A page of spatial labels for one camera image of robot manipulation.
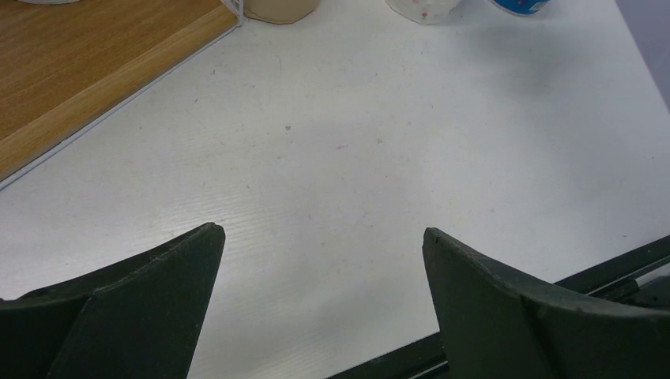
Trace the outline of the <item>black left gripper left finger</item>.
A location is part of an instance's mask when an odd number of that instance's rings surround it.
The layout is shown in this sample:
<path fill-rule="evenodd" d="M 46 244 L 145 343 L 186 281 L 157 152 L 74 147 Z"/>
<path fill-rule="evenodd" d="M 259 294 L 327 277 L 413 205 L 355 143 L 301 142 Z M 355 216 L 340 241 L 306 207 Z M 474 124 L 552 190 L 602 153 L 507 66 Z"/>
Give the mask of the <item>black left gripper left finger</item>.
<path fill-rule="evenodd" d="M 113 265 L 2 301 L 2 377 L 186 377 L 224 242 L 224 229 L 206 223 Z"/>

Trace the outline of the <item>white wire wooden shelf rack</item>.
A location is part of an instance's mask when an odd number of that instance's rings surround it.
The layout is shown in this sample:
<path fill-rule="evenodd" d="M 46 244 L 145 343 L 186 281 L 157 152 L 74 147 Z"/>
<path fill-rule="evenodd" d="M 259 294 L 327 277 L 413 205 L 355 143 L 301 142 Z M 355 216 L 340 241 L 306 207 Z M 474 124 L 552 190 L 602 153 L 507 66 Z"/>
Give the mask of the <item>white wire wooden shelf rack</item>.
<path fill-rule="evenodd" d="M 2 2 L 2 180 L 242 20 L 240 1 Z"/>

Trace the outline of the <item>white red-dotted toilet roll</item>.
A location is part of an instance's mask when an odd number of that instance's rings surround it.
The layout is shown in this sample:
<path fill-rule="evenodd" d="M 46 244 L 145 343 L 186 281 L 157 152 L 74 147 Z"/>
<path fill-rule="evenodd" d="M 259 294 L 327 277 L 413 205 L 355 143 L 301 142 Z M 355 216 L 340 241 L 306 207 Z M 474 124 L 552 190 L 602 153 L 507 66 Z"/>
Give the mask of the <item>white red-dotted toilet roll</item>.
<path fill-rule="evenodd" d="M 35 5 L 61 5 L 79 2 L 79 0 L 18 0 L 19 2 Z"/>
<path fill-rule="evenodd" d="M 443 22 L 460 3 L 461 0 L 386 0 L 394 12 L 422 25 Z"/>

